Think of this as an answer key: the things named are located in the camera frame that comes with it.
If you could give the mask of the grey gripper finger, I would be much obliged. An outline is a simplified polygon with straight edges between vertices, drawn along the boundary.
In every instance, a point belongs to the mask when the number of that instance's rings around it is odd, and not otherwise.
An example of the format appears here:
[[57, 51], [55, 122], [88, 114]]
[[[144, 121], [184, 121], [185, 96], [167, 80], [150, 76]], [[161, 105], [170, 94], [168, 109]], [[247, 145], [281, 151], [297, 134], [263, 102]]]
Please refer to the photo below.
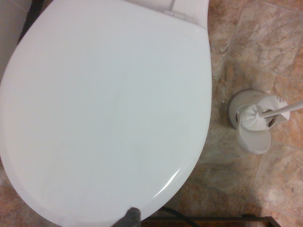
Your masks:
[[119, 219], [113, 227], [140, 227], [141, 212], [138, 208], [131, 207], [126, 214]]

